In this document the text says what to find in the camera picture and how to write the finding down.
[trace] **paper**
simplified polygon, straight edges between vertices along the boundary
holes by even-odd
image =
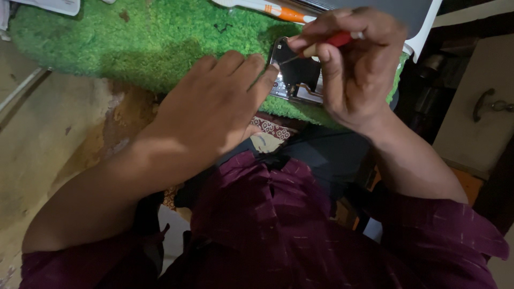
[[[46,10],[75,16],[79,13],[80,0],[11,0],[23,4],[34,5]]]

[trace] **smartphone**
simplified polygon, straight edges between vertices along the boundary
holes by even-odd
[[[295,57],[287,37],[279,37],[270,49],[269,63],[282,63]],[[320,106],[323,103],[321,63],[317,58],[296,59],[280,66],[270,95],[292,102]]]

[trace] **forearm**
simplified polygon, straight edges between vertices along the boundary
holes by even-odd
[[[62,186],[31,222],[24,253],[92,243],[129,230],[140,199],[158,189],[145,153],[129,145]],[[169,163],[170,172],[173,163]],[[174,182],[173,176],[166,181]]]
[[[390,110],[364,130],[385,185],[403,195],[468,203],[462,186],[433,148]]]

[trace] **toothbrush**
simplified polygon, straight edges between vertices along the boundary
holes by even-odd
[[[297,11],[282,7],[274,3],[264,0],[212,0],[225,7],[242,6],[254,10],[259,10],[275,17],[278,17],[285,21],[296,22],[298,24],[306,24],[316,20],[316,17],[303,15]]]

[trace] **green shaggy mat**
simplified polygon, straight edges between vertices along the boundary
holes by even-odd
[[[107,77],[168,92],[203,55],[227,50],[265,58],[279,36],[301,26],[209,0],[83,0],[77,16],[22,6],[10,21],[18,49],[41,66],[78,76]],[[403,54],[403,68],[408,55]],[[399,80],[398,70],[391,101]],[[269,96],[261,111],[340,127],[323,109]]]

